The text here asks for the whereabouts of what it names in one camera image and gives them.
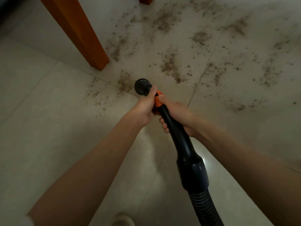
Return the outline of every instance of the ribbed hose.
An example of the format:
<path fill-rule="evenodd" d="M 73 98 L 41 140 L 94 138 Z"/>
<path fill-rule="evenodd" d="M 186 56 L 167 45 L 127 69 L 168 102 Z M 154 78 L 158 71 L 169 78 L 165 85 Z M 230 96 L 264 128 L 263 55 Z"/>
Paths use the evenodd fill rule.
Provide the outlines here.
<path fill-rule="evenodd" d="M 208 189 L 199 194 L 188 194 L 201 226 L 224 226 L 215 209 Z"/>

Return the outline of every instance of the wooden table leg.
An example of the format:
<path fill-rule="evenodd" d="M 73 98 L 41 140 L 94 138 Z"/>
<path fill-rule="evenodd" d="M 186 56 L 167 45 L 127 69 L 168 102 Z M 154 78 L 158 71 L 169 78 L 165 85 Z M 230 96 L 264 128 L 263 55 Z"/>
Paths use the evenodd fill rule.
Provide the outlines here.
<path fill-rule="evenodd" d="M 88 63 L 98 70 L 109 63 L 78 0 L 41 0 Z"/>
<path fill-rule="evenodd" d="M 153 2 L 153 0 L 139 0 L 139 2 L 142 4 L 150 5 Z"/>

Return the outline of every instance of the white shoe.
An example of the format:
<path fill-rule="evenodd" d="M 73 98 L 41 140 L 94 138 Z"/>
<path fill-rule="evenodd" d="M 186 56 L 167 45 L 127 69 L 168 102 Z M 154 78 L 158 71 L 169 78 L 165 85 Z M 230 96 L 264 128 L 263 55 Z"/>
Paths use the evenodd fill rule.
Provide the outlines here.
<path fill-rule="evenodd" d="M 117 215 L 111 226 L 135 226 L 133 220 L 127 215 Z"/>

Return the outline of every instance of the hand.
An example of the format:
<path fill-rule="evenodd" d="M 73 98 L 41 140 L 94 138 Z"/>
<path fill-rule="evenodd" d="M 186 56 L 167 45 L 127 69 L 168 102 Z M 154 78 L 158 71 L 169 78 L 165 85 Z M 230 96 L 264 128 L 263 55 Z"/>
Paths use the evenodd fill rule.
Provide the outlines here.
<path fill-rule="evenodd" d="M 155 104 L 156 93 L 157 87 L 152 86 L 152 88 L 149 91 L 149 94 L 146 97 L 139 98 L 137 104 L 131 110 L 138 115 L 139 119 L 141 119 L 141 123 L 143 126 L 148 125 L 155 116 L 153 112 L 153 107 Z"/>
<path fill-rule="evenodd" d="M 190 137 L 196 137 L 198 135 L 198 132 L 194 128 L 192 128 L 194 115 L 190 112 L 190 110 L 188 110 L 186 106 L 184 106 L 180 102 L 172 102 L 164 95 L 160 95 L 159 100 L 167 106 L 170 115 L 184 126 L 186 133 Z M 169 133 L 169 129 L 167 127 L 167 124 L 164 122 L 164 119 L 161 117 L 159 121 L 162 124 L 164 132 Z"/>

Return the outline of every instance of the person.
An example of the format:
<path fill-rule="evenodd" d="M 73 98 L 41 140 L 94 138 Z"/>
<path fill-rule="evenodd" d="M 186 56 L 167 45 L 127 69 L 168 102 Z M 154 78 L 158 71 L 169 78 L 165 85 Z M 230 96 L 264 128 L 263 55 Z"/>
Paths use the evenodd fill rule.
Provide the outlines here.
<path fill-rule="evenodd" d="M 86 156 L 42 195 L 20 225 L 88 225 L 105 197 L 139 131 L 154 118 L 156 86 Z M 180 103 L 160 95 L 170 115 L 183 124 L 227 169 L 274 225 L 301 225 L 301 175 L 226 136 Z M 169 133 L 163 118 L 160 123 Z M 115 225 L 134 225 L 124 215 Z"/>

